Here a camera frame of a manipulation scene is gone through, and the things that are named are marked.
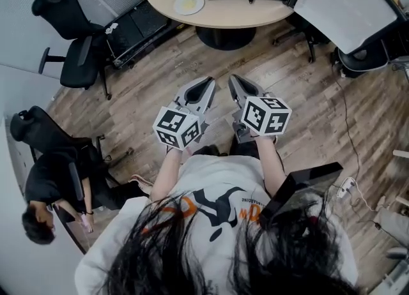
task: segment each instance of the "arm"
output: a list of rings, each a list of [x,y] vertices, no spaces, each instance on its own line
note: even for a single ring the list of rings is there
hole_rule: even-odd
[[[264,174],[264,185],[270,196],[274,196],[286,180],[280,158],[270,137],[255,138]]]
[[[94,230],[94,216],[92,212],[92,200],[91,200],[91,185],[89,184],[89,178],[85,178],[82,180],[82,187],[84,189],[84,202],[85,202],[85,210],[86,210],[86,220],[91,227],[88,229],[88,232],[93,232]]]
[[[70,215],[72,215],[74,217],[75,221],[77,221],[77,222],[81,221],[81,218],[80,218],[80,215],[78,214],[78,212],[76,212],[76,210],[72,207],[72,205],[70,203],[68,203],[66,200],[64,200],[64,199],[57,200],[55,202],[55,204],[57,204],[59,207],[63,208]]]
[[[84,189],[84,202],[87,213],[92,213],[92,200],[91,200],[91,186],[89,185],[89,178],[82,180],[82,188]]]
[[[182,151],[177,149],[171,149],[166,154],[155,184],[153,184],[150,195],[152,201],[165,198],[178,182],[181,154]]]

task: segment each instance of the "desk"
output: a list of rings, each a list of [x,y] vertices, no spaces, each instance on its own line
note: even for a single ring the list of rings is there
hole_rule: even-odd
[[[210,47],[235,50],[247,45],[257,26],[268,25],[293,13],[281,1],[275,0],[204,0],[201,11],[179,15],[173,10],[175,0],[148,0],[161,14],[196,26],[198,37]]]

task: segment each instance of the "person sitting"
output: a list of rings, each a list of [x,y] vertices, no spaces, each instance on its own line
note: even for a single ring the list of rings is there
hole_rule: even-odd
[[[78,200],[73,187],[72,177],[68,168],[70,158],[64,153],[45,153],[33,165],[26,181],[24,193],[27,209],[22,214],[22,224],[26,236],[41,245],[50,244],[54,238],[53,214],[47,209],[51,204],[57,204],[65,210],[71,219],[65,222],[81,222],[81,215],[86,214],[86,220],[93,229],[93,208],[105,206],[110,210],[121,209],[124,203],[132,197],[148,197],[149,186],[143,185],[138,176],[124,185],[109,188],[104,177],[92,174],[82,176],[84,200]]]
[[[149,199],[130,199],[81,260],[79,295],[357,295],[357,267],[326,200],[261,228],[258,217],[286,176],[269,137],[215,146],[180,168],[167,152]]]

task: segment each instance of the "shoe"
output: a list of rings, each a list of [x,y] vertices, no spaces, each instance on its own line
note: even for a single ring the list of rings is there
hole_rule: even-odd
[[[132,175],[128,180],[128,183],[130,183],[131,181],[137,181],[138,186],[142,190],[142,192],[151,195],[153,184],[150,181],[147,181],[138,174]]]

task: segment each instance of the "office chair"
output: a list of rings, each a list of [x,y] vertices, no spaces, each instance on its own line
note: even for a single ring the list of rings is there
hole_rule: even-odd
[[[311,25],[306,19],[302,18],[299,14],[293,13],[289,17],[286,18],[286,21],[290,23],[292,26],[295,28],[292,29],[291,31],[277,37],[276,39],[273,40],[273,45],[278,45],[284,41],[286,41],[288,38],[304,33],[305,39],[307,40],[308,43],[308,48],[310,52],[310,58],[308,59],[308,62],[313,63],[316,60],[315,56],[315,49],[314,45],[324,43],[328,44],[329,39],[321,33],[318,29],[316,29],[313,25]]]
[[[64,62],[60,83],[70,88],[88,89],[100,76],[107,100],[105,67],[109,65],[110,52],[105,27],[91,23],[78,0],[35,0],[31,11],[43,17],[66,40],[73,40],[66,57],[50,56],[47,47],[40,61],[38,73],[42,74],[47,62]]]
[[[409,69],[409,22],[389,31],[379,39],[345,54],[339,48],[331,53],[330,61],[341,76],[357,78],[363,73],[392,64],[393,70]]]
[[[91,162],[88,171],[86,171],[87,174],[98,174],[104,177],[102,182],[106,183],[106,179],[108,179],[119,186],[120,183],[109,174],[109,169],[115,167],[134,152],[130,148],[115,160],[112,160],[110,156],[104,159],[100,143],[105,138],[103,135],[96,138],[96,146],[93,145],[90,138],[71,137],[43,109],[37,106],[31,107],[28,111],[14,114],[10,123],[10,133],[17,142],[29,145],[32,153],[35,149],[43,154],[58,152],[69,157],[71,162],[68,164],[68,168],[78,200],[84,199],[84,190],[79,178],[79,168],[84,159]]]

